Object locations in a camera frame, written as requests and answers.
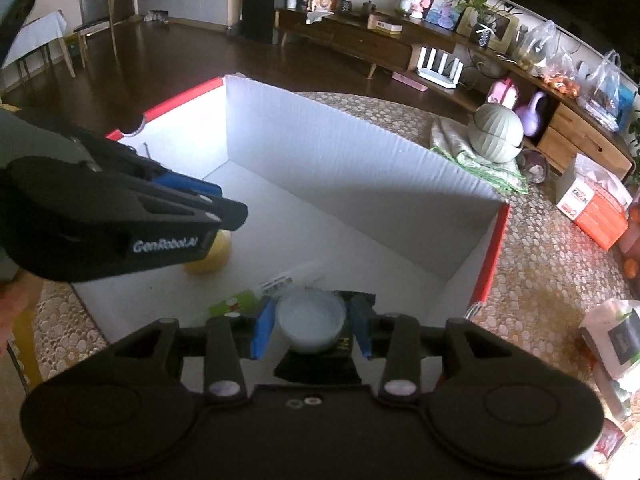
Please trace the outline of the lace patterned tablecloth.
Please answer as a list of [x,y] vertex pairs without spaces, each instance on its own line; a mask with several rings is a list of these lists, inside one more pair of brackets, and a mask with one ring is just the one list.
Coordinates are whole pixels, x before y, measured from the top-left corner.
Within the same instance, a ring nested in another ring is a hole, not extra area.
[[[444,112],[345,93],[296,92],[430,147],[433,119]],[[527,194],[508,195],[506,237],[484,306],[473,321],[564,372],[589,379],[591,363],[578,325],[587,310],[630,297],[618,257],[604,252],[554,205],[552,174]],[[105,347],[98,326],[70,285],[47,283],[32,330],[42,377],[48,379]],[[594,458],[608,479],[639,479],[639,393],[622,422],[626,440],[611,456]]]

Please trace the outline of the wooden tv console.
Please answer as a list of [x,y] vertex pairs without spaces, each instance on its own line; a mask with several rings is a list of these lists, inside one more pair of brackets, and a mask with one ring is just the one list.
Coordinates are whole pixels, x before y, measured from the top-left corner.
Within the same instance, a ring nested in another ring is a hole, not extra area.
[[455,58],[462,58],[465,53],[476,54],[496,63],[515,82],[522,98],[537,91],[544,94],[546,106],[541,110],[539,131],[526,144],[541,151],[554,169],[564,171],[578,153],[590,157],[621,179],[629,177],[636,169],[622,137],[603,129],[574,99],[456,32],[383,12],[372,13],[365,21],[332,14],[318,23],[309,24],[304,12],[286,9],[274,11],[274,28],[280,32],[281,44],[294,36],[318,42],[369,63],[369,77],[379,67],[400,73],[469,112],[483,104],[483,91],[465,88],[463,84],[454,89],[442,88],[420,78],[418,69],[441,67],[448,74],[454,67]]

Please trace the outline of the red cardboard box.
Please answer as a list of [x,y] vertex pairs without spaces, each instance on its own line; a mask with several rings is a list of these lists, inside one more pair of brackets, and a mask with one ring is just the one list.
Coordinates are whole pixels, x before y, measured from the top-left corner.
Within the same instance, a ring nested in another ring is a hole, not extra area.
[[380,312],[440,325],[488,284],[506,201],[427,148],[333,107],[228,76],[154,108],[124,143],[218,184],[248,217],[219,272],[182,266],[79,283],[108,340],[157,318],[184,325],[282,275],[370,292]]

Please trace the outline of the folded green white cloth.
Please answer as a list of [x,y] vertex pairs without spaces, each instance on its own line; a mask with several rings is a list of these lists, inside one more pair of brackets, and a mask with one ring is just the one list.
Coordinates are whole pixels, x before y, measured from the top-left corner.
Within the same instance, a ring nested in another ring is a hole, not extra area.
[[488,183],[502,195],[527,194],[528,184],[514,159],[490,162],[473,150],[468,127],[452,119],[436,116],[430,133],[431,150],[470,174]]

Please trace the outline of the white wifi router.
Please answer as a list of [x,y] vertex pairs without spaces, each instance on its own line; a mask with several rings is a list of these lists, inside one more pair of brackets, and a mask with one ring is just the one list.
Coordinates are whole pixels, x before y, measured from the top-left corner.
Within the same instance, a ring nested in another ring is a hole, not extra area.
[[444,50],[422,47],[416,64],[416,74],[431,84],[446,90],[457,88],[463,63]]

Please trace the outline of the black cabinet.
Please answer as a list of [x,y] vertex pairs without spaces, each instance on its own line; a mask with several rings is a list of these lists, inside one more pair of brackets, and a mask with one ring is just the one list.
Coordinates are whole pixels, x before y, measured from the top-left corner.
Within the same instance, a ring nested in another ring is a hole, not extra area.
[[274,44],[274,2],[243,0],[241,34],[246,39]]

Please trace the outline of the purple vase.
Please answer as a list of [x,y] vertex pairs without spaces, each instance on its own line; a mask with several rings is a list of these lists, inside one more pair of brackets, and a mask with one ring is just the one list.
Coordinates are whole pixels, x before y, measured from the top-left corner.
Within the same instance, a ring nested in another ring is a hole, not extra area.
[[524,136],[528,138],[536,136],[539,131],[541,116],[538,113],[537,106],[545,96],[546,94],[543,91],[537,91],[527,104],[523,104],[515,110],[515,114],[518,115],[522,123]]

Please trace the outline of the clear bag of oranges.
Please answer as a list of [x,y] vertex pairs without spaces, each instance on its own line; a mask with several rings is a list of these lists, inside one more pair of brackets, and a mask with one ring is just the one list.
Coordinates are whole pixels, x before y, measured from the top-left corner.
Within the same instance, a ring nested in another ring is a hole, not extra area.
[[576,99],[579,94],[573,59],[560,46],[560,34],[552,21],[545,21],[528,32],[518,47],[518,66],[541,79],[548,87]]

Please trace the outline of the plastic bag of fruit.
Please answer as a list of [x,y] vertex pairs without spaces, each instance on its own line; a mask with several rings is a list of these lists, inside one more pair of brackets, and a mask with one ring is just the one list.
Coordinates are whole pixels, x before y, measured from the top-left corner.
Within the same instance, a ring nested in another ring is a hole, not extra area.
[[616,243],[625,278],[639,293],[639,204],[632,204],[628,210],[628,226]]

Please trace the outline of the clear bag on console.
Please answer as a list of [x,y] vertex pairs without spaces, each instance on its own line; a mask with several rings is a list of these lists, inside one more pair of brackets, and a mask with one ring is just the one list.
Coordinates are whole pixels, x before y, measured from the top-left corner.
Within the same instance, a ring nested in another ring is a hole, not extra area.
[[620,55],[611,50],[580,87],[577,103],[602,124],[616,124],[620,108]]

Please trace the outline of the white green plastic bag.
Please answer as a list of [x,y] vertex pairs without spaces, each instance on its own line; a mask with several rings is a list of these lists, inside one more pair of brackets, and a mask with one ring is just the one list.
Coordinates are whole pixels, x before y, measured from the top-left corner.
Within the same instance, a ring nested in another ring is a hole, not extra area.
[[639,389],[639,301],[610,299],[591,308],[579,325],[606,372],[627,391]]

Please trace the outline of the orange white tissue box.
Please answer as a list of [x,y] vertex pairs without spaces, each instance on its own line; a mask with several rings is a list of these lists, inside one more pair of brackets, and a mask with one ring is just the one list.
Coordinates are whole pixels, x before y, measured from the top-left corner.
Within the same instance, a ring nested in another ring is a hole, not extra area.
[[604,250],[626,232],[631,203],[622,181],[583,154],[577,154],[556,181],[556,208]]

